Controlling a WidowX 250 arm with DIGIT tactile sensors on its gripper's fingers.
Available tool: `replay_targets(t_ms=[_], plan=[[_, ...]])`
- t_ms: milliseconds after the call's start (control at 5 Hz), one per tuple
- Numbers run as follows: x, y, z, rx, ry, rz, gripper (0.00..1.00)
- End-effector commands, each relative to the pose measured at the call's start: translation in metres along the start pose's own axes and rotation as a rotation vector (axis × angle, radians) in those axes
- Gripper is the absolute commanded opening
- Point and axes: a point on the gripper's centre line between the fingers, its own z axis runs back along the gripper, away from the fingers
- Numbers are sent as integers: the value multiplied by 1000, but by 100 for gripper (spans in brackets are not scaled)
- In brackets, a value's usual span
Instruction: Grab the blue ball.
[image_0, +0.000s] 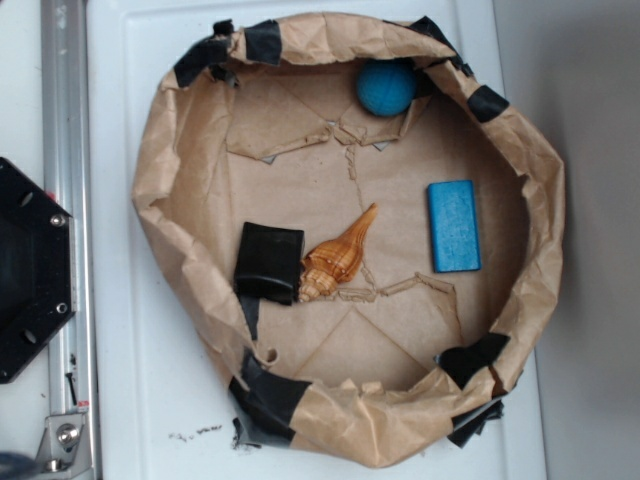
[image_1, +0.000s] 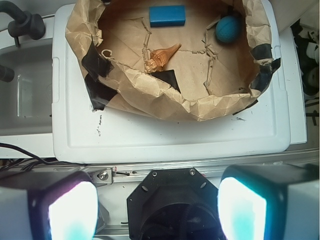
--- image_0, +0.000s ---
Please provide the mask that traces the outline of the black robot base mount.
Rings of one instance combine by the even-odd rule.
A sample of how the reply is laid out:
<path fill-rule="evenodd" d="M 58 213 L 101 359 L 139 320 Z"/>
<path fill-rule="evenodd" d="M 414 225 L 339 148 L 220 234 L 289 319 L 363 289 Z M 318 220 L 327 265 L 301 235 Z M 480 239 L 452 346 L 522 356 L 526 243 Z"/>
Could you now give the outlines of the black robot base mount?
<path fill-rule="evenodd" d="M 1 383 L 9 384 L 74 314 L 71 216 L 1 159 Z"/>

